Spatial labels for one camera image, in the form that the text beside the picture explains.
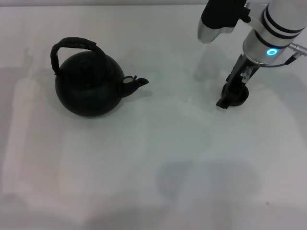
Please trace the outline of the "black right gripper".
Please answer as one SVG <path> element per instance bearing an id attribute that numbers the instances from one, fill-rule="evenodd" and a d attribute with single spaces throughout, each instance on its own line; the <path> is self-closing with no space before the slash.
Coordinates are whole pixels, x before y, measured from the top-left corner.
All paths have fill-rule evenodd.
<path id="1" fill-rule="evenodd" d="M 226 79 L 226 90 L 222 92 L 221 98 L 216 106 L 222 109 L 237 106 L 237 95 L 241 94 L 249 79 L 256 73 L 259 67 L 250 61 L 246 55 L 240 55 L 231 73 Z"/>

